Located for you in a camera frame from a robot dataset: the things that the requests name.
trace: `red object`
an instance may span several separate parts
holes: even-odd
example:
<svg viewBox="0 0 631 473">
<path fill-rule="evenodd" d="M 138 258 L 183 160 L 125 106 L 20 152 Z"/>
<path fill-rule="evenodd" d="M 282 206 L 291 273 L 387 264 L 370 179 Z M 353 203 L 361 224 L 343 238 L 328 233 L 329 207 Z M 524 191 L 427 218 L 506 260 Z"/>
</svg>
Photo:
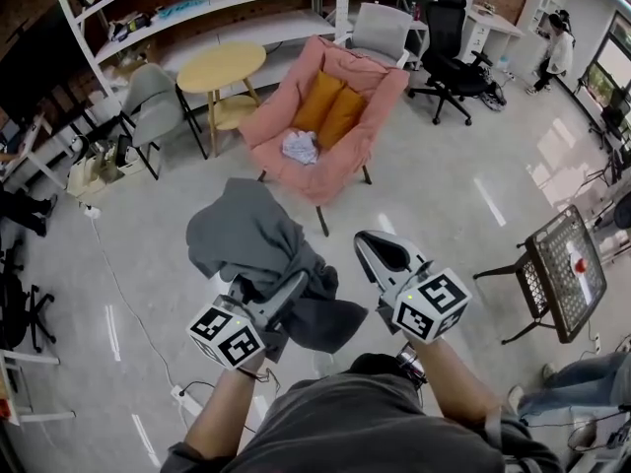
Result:
<svg viewBox="0 0 631 473">
<path fill-rule="evenodd" d="M 574 269 L 577 271 L 577 273 L 585 273 L 588 271 L 588 262 L 585 260 L 585 258 L 582 257 L 576 262 L 576 264 L 574 265 Z"/>
</svg>

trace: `black pants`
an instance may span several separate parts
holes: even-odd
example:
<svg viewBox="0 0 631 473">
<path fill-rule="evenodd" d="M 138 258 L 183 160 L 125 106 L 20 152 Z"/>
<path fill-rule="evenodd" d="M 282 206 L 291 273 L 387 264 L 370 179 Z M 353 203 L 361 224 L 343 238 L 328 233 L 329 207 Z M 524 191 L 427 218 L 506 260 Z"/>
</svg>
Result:
<svg viewBox="0 0 631 473">
<path fill-rule="evenodd" d="M 0 216 L 11 219 L 14 223 L 33 230 L 40 236 L 46 234 L 46 224 L 41 217 L 35 214 L 45 215 L 50 210 L 48 200 L 33 200 L 26 194 L 13 194 L 0 191 Z"/>
<path fill-rule="evenodd" d="M 556 74 L 548 72 L 548 66 L 550 66 L 550 58 L 546 59 L 539 65 L 539 80 L 534 85 L 534 88 L 537 91 L 541 91 L 550 84 L 552 79 L 556 77 Z"/>
</svg>

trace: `black office chair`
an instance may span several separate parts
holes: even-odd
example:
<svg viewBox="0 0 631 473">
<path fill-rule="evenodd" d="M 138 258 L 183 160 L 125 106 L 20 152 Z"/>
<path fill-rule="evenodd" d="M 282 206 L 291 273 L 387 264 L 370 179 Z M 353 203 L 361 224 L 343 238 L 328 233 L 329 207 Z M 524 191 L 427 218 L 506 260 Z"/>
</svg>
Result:
<svg viewBox="0 0 631 473">
<path fill-rule="evenodd" d="M 35 338 L 35 329 L 43 333 L 50 341 L 56 343 L 57 339 L 52 336 L 39 319 L 39 313 L 48 302 L 54 302 L 53 295 L 44 295 L 37 303 L 35 295 L 39 291 L 37 286 L 31 286 L 31 291 L 25 293 L 22 291 L 22 282 L 14 273 L 15 270 L 21 270 L 22 266 L 15 264 L 16 247 L 22 245 L 22 241 L 18 239 L 15 245 L 7 250 L 7 255 L 3 260 L 4 270 L 0 274 L 0 310 L 2 311 L 0 320 L 0 347 L 5 350 L 13 350 L 22 343 L 27 330 L 31 329 L 31 339 L 33 348 L 40 353 L 41 348 L 37 345 Z"/>
<path fill-rule="evenodd" d="M 600 136 L 601 149 L 604 147 L 605 136 L 607 133 L 611 133 L 611 135 L 621 142 L 626 140 L 625 136 L 620 131 L 620 125 L 629 111 L 631 111 L 631 105 L 627 100 L 626 92 L 616 88 L 611 93 L 609 105 L 606 106 L 600 113 L 600 117 L 602 117 L 602 120 L 604 121 L 604 129 L 590 123 L 590 133 L 595 133 Z"/>
<path fill-rule="evenodd" d="M 483 53 L 474 52 L 477 59 L 470 65 L 456 59 L 460 54 L 466 9 L 466 0 L 438 0 L 426 6 L 430 46 L 423 54 L 423 68 L 430 73 L 427 85 L 434 89 L 411 89 L 407 95 L 412 99 L 417 93 L 441 98 L 434 124 L 441 123 L 441 110 L 448 101 L 466 115 L 466 125 L 470 126 L 471 114 L 455 96 L 464 101 L 465 97 L 477 97 L 489 88 L 479 69 L 481 62 L 491 65 Z"/>
</svg>

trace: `gray towel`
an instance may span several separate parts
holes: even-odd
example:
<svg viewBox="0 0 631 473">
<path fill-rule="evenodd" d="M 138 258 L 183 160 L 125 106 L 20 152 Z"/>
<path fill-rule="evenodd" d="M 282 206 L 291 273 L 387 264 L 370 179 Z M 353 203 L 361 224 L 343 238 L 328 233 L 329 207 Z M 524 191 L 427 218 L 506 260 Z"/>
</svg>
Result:
<svg viewBox="0 0 631 473">
<path fill-rule="evenodd" d="M 186 230 L 188 258 L 207 278 L 238 275 L 265 299 L 296 273 L 310 280 L 282 325 L 297 344 L 332 354 L 355 334 L 367 311 L 337 301 L 337 271 L 305 241 L 264 184 L 230 178 L 223 195 L 193 216 Z"/>
</svg>

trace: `jeans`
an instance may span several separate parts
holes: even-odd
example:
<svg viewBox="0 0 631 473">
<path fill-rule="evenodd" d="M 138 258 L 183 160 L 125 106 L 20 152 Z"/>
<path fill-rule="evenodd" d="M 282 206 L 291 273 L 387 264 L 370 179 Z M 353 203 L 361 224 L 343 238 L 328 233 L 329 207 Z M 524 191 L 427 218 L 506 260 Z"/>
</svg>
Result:
<svg viewBox="0 0 631 473">
<path fill-rule="evenodd" d="M 627 356 L 615 352 L 565 367 L 542 390 L 524 396 L 518 409 L 520 418 L 569 406 L 611 406 L 613 381 Z"/>
<path fill-rule="evenodd" d="M 537 91 L 541 91 L 545 88 L 550 81 L 556 77 L 555 74 L 548 72 L 548 66 L 550 65 L 550 58 L 546 59 L 539 65 L 539 80 L 534 84 L 534 88 Z"/>
<path fill-rule="evenodd" d="M 46 233 L 46 223 L 35 214 L 46 215 L 49 210 L 50 201 L 48 200 L 33 200 L 27 195 L 0 190 L 0 216 L 7 217 L 40 236 Z"/>
</svg>

